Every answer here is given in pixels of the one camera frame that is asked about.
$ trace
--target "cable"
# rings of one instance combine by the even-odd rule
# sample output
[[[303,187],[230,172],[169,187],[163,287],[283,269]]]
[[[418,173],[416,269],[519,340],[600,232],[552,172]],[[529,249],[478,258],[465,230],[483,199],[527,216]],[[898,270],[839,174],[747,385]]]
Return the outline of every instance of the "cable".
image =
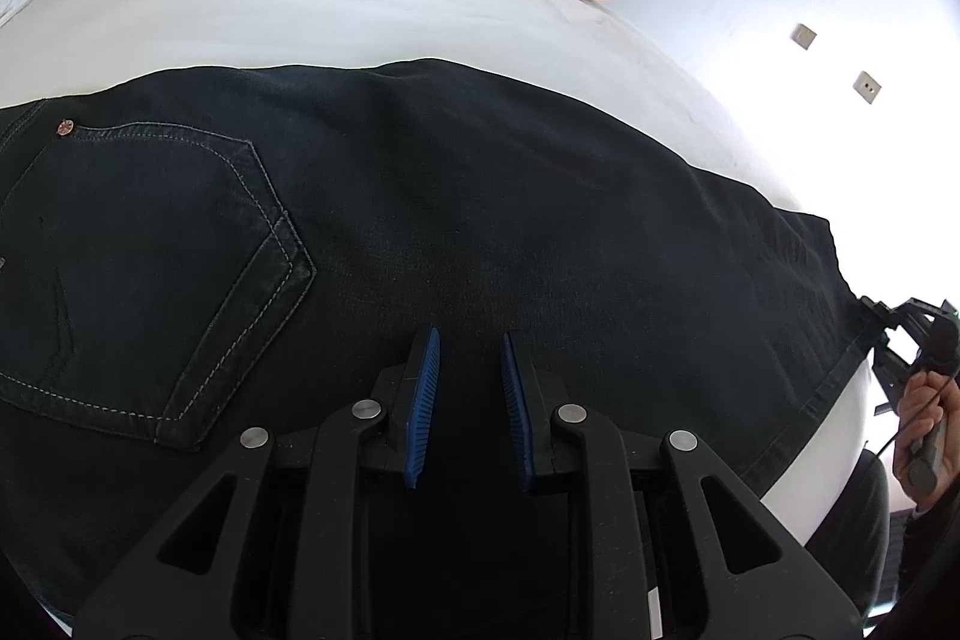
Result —
[[[953,382],[954,382],[954,381],[950,380],[950,381],[948,381],[946,384],[944,384],[944,387],[943,387],[942,389],[940,389],[939,391],[937,391],[937,393],[936,393],[936,395],[933,397],[933,399],[930,399],[930,401],[929,401],[928,403],[926,403],[925,405],[923,405],[923,407],[920,408],[920,410],[917,410],[917,413],[915,413],[914,416],[913,416],[912,418],[910,418],[910,420],[908,420],[905,424],[903,424],[902,426],[897,427],[897,428],[896,428],[896,434],[894,434],[893,437],[890,437],[890,439],[887,440],[887,444],[884,445],[882,448],[880,448],[880,451],[877,451],[877,458],[880,458],[881,456],[883,456],[883,452],[884,452],[887,448],[889,448],[891,445],[893,445],[894,442],[896,442],[896,438],[899,437],[899,433],[900,433],[900,432],[902,432],[902,431],[903,431],[904,429],[906,429],[910,424],[912,424],[915,420],[917,420],[917,418],[919,418],[920,415],[923,415],[924,413],[926,413],[926,409],[927,409],[928,407],[930,407],[930,405],[934,405],[934,404],[938,403],[939,400],[940,400],[940,397],[944,395],[944,391],[946,391],[947,388],[949,387],[950,383],[953,383]]]

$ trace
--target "black sleeve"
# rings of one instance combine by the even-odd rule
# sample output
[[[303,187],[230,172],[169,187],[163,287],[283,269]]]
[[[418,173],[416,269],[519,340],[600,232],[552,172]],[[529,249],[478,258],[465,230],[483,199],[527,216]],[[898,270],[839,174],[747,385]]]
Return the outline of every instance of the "black sleeve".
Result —
[[[899,568],[899,593],[904,594],[913,585],[959,510],[960,480],[954,480],[937,504],[919,518],[907,523],[904,530],[904,552]]]

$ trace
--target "hand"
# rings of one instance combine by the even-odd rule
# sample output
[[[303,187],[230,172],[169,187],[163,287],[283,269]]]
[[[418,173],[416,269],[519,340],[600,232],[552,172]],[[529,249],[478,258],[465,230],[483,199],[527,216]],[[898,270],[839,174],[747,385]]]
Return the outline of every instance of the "hand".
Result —
[[[944,389],[939,404],[930,405],[926,410],[923,406],[928,403],[940,389]],[[923,413],[915,421],[914,415]],[[904,398],[896,406],[901,426],[905,428],[896,436],[894,448],[894,475],[904,487],[904,492],[917,503],[920,510],[927,510],[937,504],[937,501],[946,493],[952,482],[960,475],[960,389],[956,381],[949,380],[936,372],[920,372],[910,378],[906,384]],[[944,458],[937,475],[937,487],[933,493],[918,496],[915,489],[906,480],[906,467],[910,443],[918,437],[929,434],[937,422],[947,418],[946,439],[944,439]]]

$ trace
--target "back pocket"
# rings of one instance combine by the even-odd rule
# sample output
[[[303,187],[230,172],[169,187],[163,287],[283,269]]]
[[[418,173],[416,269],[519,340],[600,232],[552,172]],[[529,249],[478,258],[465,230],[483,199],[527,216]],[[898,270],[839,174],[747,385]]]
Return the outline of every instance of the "back pocket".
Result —
[[[0,397],[200,446],[314,268],[246,140],[66,122],[0,205]]]

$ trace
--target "white wall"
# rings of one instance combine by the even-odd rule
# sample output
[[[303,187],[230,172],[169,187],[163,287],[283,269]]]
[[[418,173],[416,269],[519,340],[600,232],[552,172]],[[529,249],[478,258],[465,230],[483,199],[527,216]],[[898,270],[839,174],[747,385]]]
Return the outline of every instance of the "white wall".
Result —
[[[855,292],[960,302],[960,0],[618,0],[703,82],[805,208]],[[809,50],[790,33],[819,34]],[[870,106],[853,92],[867,71]]]

